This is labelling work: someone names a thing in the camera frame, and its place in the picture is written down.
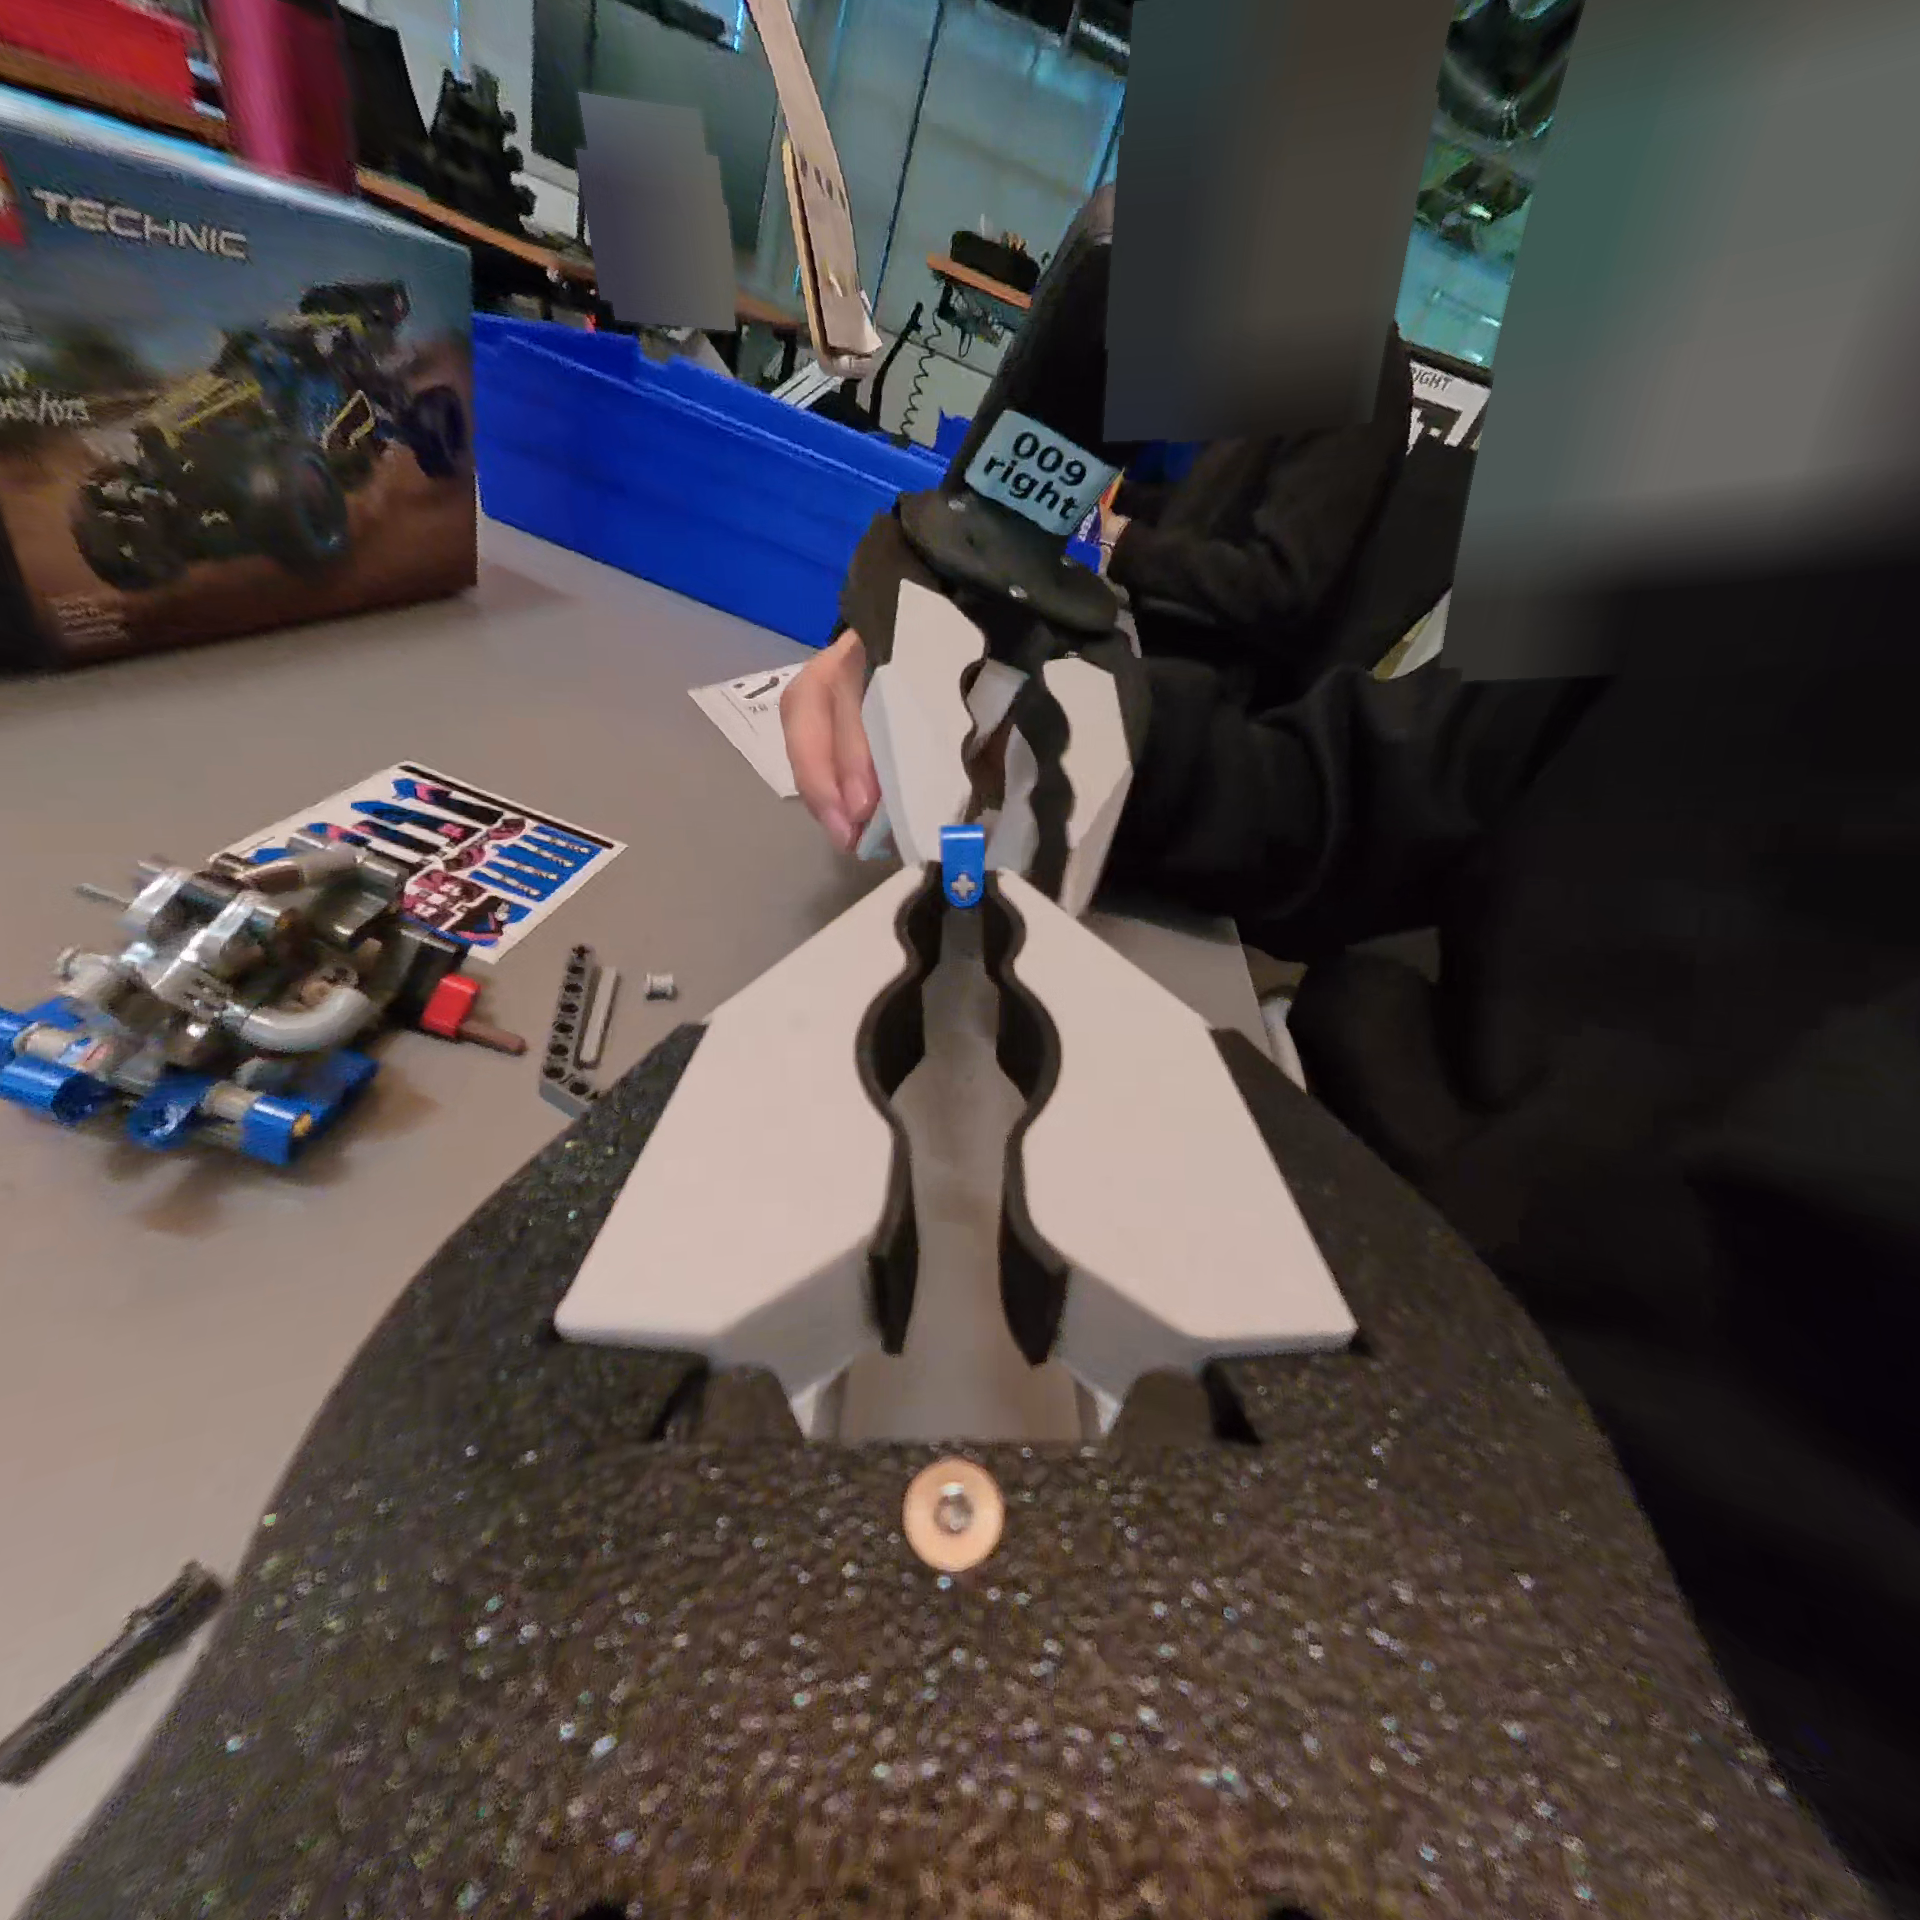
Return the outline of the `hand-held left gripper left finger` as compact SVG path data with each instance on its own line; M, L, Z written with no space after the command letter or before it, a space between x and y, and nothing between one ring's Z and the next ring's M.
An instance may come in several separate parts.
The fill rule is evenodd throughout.
M707 1020L557 1308L573 1343L709 1362L898 1357L920 1233L897 1108L924 1060L941 869L907 869Z

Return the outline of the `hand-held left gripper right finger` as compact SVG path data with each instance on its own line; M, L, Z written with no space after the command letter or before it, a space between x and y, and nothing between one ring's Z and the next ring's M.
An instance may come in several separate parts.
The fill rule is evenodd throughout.
M1020 877L981 904L996 1064L1023 1108L1002 1161L1000 1300L1034 1366L1213 1366L1341 1353L1359 1324L1261 1129L1288 1092Z

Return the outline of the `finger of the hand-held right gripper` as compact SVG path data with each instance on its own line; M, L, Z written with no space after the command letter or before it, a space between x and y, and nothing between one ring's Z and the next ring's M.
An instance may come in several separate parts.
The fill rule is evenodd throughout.
M1134 783L1120 681L1068 655L1025 682L1000 754L996 871L1068 919L1093 908Z
M912 583L898 589L893 649L860 708L881 790L860 860L923 866L941 856L944 828L978 826L970 693L987 661L987 635L952 601Z

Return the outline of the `lego instruction booklet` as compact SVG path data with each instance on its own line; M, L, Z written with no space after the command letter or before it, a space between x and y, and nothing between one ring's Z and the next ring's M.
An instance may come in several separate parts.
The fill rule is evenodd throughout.
M808 661L798 661L688 690L694 708L782 801L798 796L787 748L782 699L790 684L805 679L806 668Z

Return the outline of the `dark grey angled lego beam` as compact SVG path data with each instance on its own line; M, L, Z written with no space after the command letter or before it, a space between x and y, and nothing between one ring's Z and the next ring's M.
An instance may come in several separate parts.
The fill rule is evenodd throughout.
M599 1103L594 1083L603 1033L605 968L594 949L577 944L569 952L555 1014L540 1049L538 1092L543 1103L569 1122L582 1120Z

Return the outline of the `grey and blue lego chassis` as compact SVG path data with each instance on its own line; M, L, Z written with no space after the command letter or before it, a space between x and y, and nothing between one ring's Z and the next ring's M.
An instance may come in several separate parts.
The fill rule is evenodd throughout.
M387 1034L527 1054L384 852L298 830L263 859L146 860L138 878L126 898L93 890L116 908L106 949L66 949L54 995L3 1013L7 1106L289 1169L372 1089Z

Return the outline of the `lego sticker sheet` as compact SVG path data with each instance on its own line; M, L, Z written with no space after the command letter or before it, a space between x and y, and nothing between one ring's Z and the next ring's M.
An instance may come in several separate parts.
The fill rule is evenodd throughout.
M400 873L405 919L480 963L521 947L626 844L531 802L398 762L235 840L229 854L257 866L307 835L384 859Z

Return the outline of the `person's right hand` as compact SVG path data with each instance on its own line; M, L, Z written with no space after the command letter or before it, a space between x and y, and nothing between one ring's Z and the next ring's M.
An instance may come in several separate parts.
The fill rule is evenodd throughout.
M882 802L862 719L866 679L862 637L844 628L780 696L780 735L797 798L847 854L858 848Z

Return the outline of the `blue plastic storage bin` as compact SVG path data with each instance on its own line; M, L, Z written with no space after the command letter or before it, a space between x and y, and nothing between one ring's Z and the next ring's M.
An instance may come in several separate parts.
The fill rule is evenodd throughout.
M946 475L621 335L480 312L472 373L487 517L805 649L870 522Z

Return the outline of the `tan wooden stand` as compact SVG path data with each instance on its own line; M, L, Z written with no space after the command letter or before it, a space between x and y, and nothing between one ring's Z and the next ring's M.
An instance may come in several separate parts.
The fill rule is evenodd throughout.
M847 176L788 2L749 2L780 108L780 164L817 362L839 378L875 373L882 338L862 287Z

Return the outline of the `black cardboard box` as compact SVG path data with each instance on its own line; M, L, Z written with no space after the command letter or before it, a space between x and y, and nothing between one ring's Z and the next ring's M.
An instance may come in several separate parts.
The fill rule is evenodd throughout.
M15 86L3 186L7 679L474 586L467 248Z

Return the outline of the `maroon tube with black cap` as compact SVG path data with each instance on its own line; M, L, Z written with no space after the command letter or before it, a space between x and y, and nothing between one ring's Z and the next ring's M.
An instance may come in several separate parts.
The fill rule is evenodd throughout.
M233 152L278 180L358 195L339 2L205 2Z

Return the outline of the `red plastic bin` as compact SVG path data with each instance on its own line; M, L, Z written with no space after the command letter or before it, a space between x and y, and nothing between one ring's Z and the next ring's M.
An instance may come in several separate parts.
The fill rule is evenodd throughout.
M138 2L3 2L3 42L96 82L192 108L195 30Z

